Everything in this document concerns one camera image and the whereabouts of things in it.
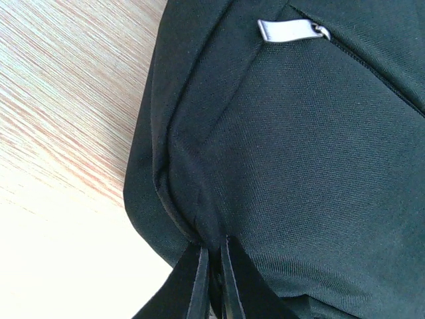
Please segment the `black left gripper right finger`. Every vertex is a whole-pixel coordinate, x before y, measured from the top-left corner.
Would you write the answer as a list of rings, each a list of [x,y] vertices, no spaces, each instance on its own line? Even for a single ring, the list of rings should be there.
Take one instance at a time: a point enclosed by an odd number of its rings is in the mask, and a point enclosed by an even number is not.
[[[236,237],[227,236],[220,252],[225,318],[298,317],[266,284]]]

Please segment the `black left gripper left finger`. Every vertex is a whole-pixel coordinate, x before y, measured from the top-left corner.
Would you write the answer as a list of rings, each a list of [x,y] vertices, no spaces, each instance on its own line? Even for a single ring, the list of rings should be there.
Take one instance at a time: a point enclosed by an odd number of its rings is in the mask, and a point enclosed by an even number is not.
[[[155,295],[135,319],[201,319],[209,317],[209,253],[189,245]]]

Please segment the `black student backpack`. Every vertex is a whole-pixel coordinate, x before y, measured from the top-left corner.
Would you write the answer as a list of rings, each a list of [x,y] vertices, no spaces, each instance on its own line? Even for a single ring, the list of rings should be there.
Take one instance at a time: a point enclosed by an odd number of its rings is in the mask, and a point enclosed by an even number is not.
[[[423,318],[424,2],[168,1],[124,204],[209,315],[233,236],[297,318]]]

